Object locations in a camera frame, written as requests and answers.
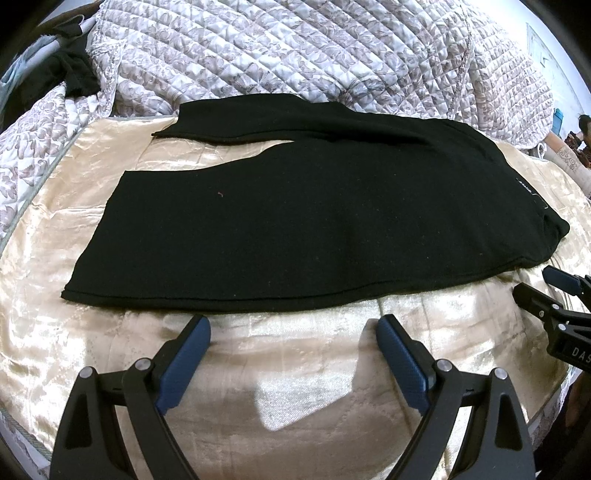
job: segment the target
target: person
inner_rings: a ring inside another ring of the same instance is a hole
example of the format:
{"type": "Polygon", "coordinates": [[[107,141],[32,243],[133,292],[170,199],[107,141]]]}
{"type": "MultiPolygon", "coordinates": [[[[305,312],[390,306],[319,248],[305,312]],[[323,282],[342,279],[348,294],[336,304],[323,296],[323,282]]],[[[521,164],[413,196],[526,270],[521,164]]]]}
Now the person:
{"type": "Polygon", "coordinates": [[[548,151],[544,158],[562,168],[580,187],[584,195],[588,199],[591,199],[591,170],[581,165],[582,162],[575,155],[576,150],[570,148],[553,132],[550,132],[544,141],[548,146],[548,151]]]}
{"type": "Polygon", "coordinates": [[[580,132],[574,134],[569,133],[564,143],[566,143],[577,155],[579,161],[586,167],[591,168],[591,117],[589,115],[581,115],[579,117],[580,132]],[[585,142],[585,148],[579,150],[581,143],[585,142]]]}

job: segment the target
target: black garment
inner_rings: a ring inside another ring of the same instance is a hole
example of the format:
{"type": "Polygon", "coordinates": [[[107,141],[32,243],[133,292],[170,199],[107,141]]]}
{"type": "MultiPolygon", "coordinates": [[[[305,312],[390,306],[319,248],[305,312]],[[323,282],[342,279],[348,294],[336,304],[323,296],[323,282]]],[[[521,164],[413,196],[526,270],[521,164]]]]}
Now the black garment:
{"type": "Polygon", "coordinates": [[[155,134],[289,139],[192,171],[128,171],[62,298],[303,310],[482,280],[552,255],[569,224],[468,125],[290,95],[181,106],[155,134]]]}
{"type": "MultiPolygon", "coordinates": [[[[74,33],[78,25],[65,25],[74,33]]],[[[66,81],[66,96],[89,96],[100,90],[99,82],[86,53],[88,34],[81,35],[67,47],[47,57],[8,97],[1,130],[4,131],[31,109],[53,87],[66,81]]]]}

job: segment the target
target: blue object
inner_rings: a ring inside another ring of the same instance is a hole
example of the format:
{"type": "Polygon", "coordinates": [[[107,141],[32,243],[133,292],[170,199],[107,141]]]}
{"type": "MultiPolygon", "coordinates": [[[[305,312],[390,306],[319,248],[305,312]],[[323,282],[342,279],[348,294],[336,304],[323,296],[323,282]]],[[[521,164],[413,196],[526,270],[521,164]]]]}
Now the blue object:
{"type": "Polygon", "coordinates": [[[155,405],[162,415],[166,415],[170,408],[180,403],[199,362],[209,347],[211,337],[212,329],[209,320],[201,317],[160,379],[160,393],[155,405]]]}
{"type": "Polygon", "coordinates": [[[416,408],[421,415],[425,415],[430,406],[427,378],[412,353],[384,317],[378,321],[376,338],[408,405],[416,408]]]}
{"type": "Polygon", "coordinates": [[[577,277],[558,268],[549,265],[542,270],[542,276],[547,284],[553,285],[569,295],[577,296],[583,292],[583,287],[577,277]]]}
{"type": "Polygon", "coordinates": [[[560,135],[560,129],[562,128],[563,118],[564,118],[564,114],[562,113],[560,108],[557,108],[556,110],[554,110],[554,118],[552,120],[552,131],[556,135],[560,135]]]}

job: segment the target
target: cream satin sheet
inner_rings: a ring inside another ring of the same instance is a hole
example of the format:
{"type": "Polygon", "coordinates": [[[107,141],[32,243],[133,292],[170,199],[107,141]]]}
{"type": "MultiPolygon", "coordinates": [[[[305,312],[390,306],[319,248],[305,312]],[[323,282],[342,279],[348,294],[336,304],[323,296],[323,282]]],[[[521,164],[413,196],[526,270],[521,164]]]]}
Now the cream satin sheet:
{"type": "MultiPolygon", "coordinates": [[[[26,210],[0,259],[0,400],[49,449],[82,367],[128,368],[153,356],[190,318],[60,298],[121,174],[206,168],[278,143],[213,147],[152,139],[152,132],[173,121],[101,119],[87,127],[26,210]]],[[[570,223],[551,263],[591,273],[591,207],[580,189],[554,164],[499,146],[570,223]]],[[[327,310],[209,316],[212,344],[180,406],[167,415],[168,424],[203,480],[385,478],[420,418],[404,405],[376,345],[375,324],[384,313],[396,314],[435,358],[483,374],[505,368],[531,419],[567,368],[546,354],[541,322],[517,308],[511,289],[525,281],[582,309],[577,299],[548,290],[543,266],[327,310]]],[[[464,410],[436,479],[447,478],[457,455],[464,410]]],[[[125,409],[120,418],[139,478],[150,478],[125,409]]]]}

